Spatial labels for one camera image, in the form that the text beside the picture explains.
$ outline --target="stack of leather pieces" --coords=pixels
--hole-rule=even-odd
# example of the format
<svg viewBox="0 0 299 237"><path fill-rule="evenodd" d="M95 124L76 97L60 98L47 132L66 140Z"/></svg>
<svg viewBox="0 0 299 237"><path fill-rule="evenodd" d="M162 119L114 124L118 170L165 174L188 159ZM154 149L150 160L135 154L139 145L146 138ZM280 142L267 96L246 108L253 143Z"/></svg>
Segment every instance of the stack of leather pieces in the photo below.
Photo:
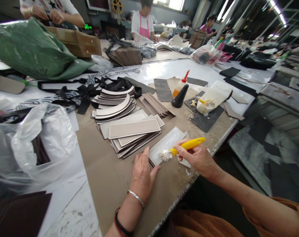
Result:
<svg viewBox="0 0 299 237"><path fill-rule="evenodd" d="M155 46L158 51L172 51L169 45L166 44L159 43L159 44L155 44Z"/></svg>
<svg viewBox="0 0 299 237"><path fill-rule="evenodd" d="M52 194L45 191L0 200L0 237L37 237Z"/></svg>
<svg viewBox="0 0 299 237"><path fill-rule="evenodd" d="M115 106L107 106L107 108L104 109L93 110L91 118L93 118L97 124L103 124L127 116L129 113L137 110L139 110L139 107L136 106L135 99L127 93L122 103Z"/></svg>
<svg viewBox="0 0 299 237"><path fill-rule="evenodd" d="M123 92L113 92L113 91L108 91L106 89L102 89L100 95L97 95L93 99L93 102L102 105L114 106L122 103L125 100L127 94L131 98L134 98L135 87L132 86L129 90Z"/></svg>
<svg viewBox="0 0 299 237"><path fill-rule="evenodd" d="M109 139L118 158L125 159L161 133L165 123L158 115L142 109L118 120L98 125L103 139Z"/></svg>
<svg viewBox="0 0 299 237"><path fill-rule="evenodd" d="M144 93L139 100L148 114L159 115L160 117L166 117L170 114L170 111L151 93Z"/></svg>
<svg viewBox="0 0 299 237"><path fill-rule="evenodd" d="M116 50L111 50L107 56L115 61L116 63L120 64L121 66L133 66L133 65L140 65L142 64L142 57L141 53L138 49L133 47L120 47Z"/></svg>

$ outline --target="white shirt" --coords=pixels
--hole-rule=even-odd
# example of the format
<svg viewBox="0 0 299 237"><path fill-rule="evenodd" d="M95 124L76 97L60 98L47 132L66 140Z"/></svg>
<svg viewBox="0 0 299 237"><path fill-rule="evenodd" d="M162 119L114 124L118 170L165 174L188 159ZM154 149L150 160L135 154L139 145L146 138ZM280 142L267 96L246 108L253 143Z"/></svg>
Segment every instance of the white shirt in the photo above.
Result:
<svg viewBox="0 0 299 237"><path fill-rule="evenodd" d="M70 0L20 0L20 6L32 7L34 5L47 11L57 9L70 15L79 14Z"/></svg>
<svg viewBox="0 0 299 237"><path fill-rule="evenodd" d="M149 32L154 32L154 23L153 23L153 16L148 15L147 17L142 17L142 28L148 29L147 28L147 19L148 19L148 27L149 27ZM140 29L140 13L139 11L135 12L132 17L132 33L139 33Z"/></svg>

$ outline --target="woman's right hand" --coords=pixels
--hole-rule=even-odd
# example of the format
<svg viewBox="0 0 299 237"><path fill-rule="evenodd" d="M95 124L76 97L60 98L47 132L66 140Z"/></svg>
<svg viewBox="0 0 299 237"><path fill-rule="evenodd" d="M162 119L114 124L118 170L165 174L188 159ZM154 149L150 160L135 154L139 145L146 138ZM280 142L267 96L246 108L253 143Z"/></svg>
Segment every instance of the woman's right hand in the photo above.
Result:
<svg viewBox="0 0 299 237"><path fill-rule="evenodd" d="M190 150L186 150L181 147L183 143L189 140L189 138L185 138L179 141L175 146L178 151L177 156L179 157L179 160L181 161L183 158L186 159L200 175L210 182L220 182L225 172L216 164L205 146L199 145Z"/></svg>

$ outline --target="green bag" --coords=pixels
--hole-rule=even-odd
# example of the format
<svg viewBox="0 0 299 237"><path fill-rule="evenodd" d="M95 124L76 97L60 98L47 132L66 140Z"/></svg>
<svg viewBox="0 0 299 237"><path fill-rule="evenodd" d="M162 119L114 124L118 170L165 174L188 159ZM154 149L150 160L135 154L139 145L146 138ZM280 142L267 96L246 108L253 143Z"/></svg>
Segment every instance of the green bag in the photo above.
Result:
<svg viewBox="0 0 299 237"><path fill-rule="evenodd" d="M0 24L0 60L41 80L70 79L95 64L77 59L33 17Z"/></svg>

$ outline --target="black cone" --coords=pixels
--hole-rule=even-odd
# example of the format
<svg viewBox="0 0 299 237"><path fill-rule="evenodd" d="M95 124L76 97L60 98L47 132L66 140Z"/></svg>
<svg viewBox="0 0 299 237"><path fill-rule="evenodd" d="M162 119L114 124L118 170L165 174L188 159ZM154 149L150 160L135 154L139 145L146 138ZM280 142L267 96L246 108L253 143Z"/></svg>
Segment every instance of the black cone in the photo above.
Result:
<svg viewBox="0 0 299 237"><path fill-rule="evenodd" d="M174 100L171 102L172 106L175 108L181 108L181 106L183 105L183 101L185 99L186 93L188 91L189 85L186 84L181 91L179 92L179 94L174 98Z"/></svg>

